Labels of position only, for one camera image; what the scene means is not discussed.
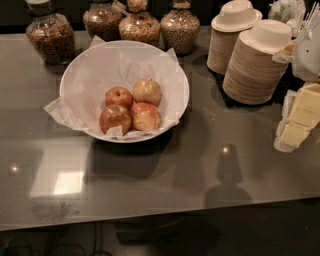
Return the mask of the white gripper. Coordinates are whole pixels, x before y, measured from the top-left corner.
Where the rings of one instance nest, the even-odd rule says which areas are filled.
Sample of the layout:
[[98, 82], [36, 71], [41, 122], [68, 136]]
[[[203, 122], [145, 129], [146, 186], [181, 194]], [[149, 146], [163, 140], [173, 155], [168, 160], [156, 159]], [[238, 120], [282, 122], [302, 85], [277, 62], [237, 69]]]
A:
[[292, 63], [293, 74], [306, 82], [284, 98], [282, 120], [276, 130], [274, 148], [290, 153], [298, 149], [320, 123], [320, 20], [313, 19], [299, 34], [277, 51], [272, 60]]

